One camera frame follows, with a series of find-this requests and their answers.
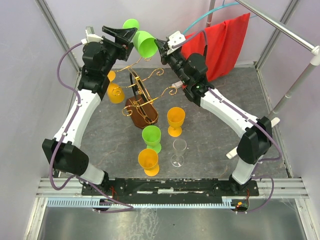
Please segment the gold wire glass rack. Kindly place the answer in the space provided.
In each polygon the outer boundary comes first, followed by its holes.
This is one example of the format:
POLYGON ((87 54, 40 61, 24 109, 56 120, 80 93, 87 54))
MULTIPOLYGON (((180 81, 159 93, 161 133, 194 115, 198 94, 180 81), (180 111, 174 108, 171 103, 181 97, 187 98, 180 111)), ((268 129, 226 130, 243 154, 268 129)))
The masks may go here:
POLYGON ((138 116, 142 117, 142 122, 146 123, 149 126, 154 125, 158 121, 159 113, 156 111, 156 117, 152 118, 151 115, 147 113, 147 109, 151 108, 152 110, 155 110, 154 102, 156 100, 161 98, 165 94, 165 92, 168 92, 171 96, 174 96, 178 92, 178 89, 174 86, 169 86, 163 90, 160 96, 152 98, 144 82, 150 79, 154 74, 157 76, 162 76, 165 71, 163 68, 156 68, 149 74, 148 77, 142 79, 138 75, 138 73, 133 69, 133 66, 140 63, 141 60, 149 62, 151 58, 140 57, 135 63, 132 63, 118 70, 119 72, 122 72, 124 70, 129 71, 130 85, 127 86, 127 88, 131 88, 133 91, 133 99, 129 100, 129 103, 127 103, 125 107, 122 109, 122 114, 125 117, 133 118, 134 113, 137 113, 138 116))

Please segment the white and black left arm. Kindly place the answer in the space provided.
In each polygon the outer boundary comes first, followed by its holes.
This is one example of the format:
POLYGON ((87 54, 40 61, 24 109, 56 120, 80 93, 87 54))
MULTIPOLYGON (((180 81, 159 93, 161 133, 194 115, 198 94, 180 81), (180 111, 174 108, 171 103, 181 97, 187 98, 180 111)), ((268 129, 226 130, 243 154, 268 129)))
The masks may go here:
POLYGON ((42 143, 49 163, 49 180, 55 190, 62 189, 53 180, 53 172, 58 170, 93 184, 93 190, 99 195, 106 195, 110 191, 108 174, 93 166, 80 147, 89 120, 107 92, 110 84, 108 74, 117 60, 128 60, 134 47, 132 39, 138 28, 115 29, 103 26, 102 31, 114 37, 114 41, 96 35, 92 27, 87 27, 86 37, 63 54, 66 57, 73 49, 83 47, 84 65, 77 87, 71 87, 61 80, 59 69, 62 62, 57 65, 58 82, 75 93, 75 100, 58 132, 52 139, 45 139, 42 143))

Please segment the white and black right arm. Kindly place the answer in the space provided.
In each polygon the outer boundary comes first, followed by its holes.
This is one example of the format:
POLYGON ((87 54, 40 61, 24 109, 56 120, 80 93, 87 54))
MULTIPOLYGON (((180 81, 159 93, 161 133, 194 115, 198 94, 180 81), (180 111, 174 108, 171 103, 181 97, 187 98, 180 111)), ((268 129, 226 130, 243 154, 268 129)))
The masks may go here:
POLYGON ((271 120, 265 116, 258 118, 245 112, 210 84, 204 54, 192 53, 185 58, 180 48, 170 50, 168 40, 156 39, 154 43, 159 51, 161 63, 169 65, 182 81, 187 99, 216 115, 240 138, 236 148, 239 159, 224 186, 233 195, 241 195, 247 190, 258 161, 273 145, 271 120))

